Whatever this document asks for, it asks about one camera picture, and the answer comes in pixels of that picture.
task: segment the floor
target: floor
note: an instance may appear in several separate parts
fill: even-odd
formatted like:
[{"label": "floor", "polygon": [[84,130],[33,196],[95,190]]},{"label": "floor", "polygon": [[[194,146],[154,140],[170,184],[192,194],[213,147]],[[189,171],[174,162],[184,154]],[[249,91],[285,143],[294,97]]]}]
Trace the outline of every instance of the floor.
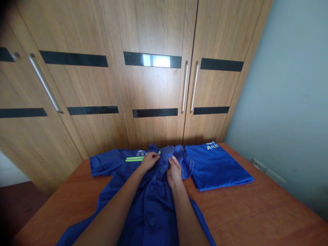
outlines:
[{"label": "floor", "polygon": [[47,199],[32,182],[0,188],[1,238],[9,242]]}]

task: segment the forearm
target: forearm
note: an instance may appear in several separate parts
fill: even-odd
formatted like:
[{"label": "forearm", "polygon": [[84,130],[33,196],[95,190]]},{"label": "forearm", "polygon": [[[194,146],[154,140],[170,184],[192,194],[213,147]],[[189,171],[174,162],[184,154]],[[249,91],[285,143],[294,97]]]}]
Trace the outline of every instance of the forearm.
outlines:
[{"label": "forearm", "polygon": [[76,240],[75,246],[117,244],[133,198],[145,173],[145,170],[140,167],[134,171],[122,188]]},{"label": "forearm", "polygon": [[207,237],[191,206],[184,184],[172,188],[177,215],[179,245],[209,245]]}]

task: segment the wooden table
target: wooden table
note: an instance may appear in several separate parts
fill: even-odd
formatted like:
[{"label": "wooden table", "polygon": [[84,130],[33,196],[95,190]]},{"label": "wooden table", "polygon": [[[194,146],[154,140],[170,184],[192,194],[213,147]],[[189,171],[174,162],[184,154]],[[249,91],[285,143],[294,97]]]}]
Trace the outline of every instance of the wooden table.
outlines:
[{"label": "wooden table", "polygon": [[[210,191],[184,181],[217,245],[328,245],[328,223],[255,168],[220,144],[255,181]],[[67,227],[91,216],[111,177],[91,177],[84,160],[15,236],[15,245],[55,245]]]}]

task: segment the embroidered logo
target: embroidered logo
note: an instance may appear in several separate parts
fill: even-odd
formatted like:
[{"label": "embroidered logo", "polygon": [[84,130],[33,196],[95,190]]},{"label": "embroidered logo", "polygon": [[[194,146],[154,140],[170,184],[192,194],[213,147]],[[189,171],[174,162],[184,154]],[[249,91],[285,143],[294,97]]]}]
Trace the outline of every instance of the embroidered logo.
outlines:
[{"label": "embroidered logo", "polygon": [[207,150],[214,149],[217,147],[220,147],[220,146],[218,146],[214,141],[207,143]]},{"label": "embroidered logo", "polygon": [[139,150],[139,151],[137,152],[137,156],[144,156],[144,155],[146,155],[146,154],[148,154],[148,153],[150,153],[150,152],[146,152],[146,151],[144,151],[144,150]]}]

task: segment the white wall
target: white wall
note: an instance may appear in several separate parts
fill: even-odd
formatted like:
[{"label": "white wall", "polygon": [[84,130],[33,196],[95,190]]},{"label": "white wall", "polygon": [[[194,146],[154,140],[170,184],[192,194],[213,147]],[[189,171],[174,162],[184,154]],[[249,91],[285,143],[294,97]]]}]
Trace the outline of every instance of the white wall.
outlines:
[{"label": "white wall", "polygon": [[328,220],[328,1],[275,0],[226,143]]},{"label": "white wall", "polygon": [[0,187],[30,181],[1,151],[0,151]]}]

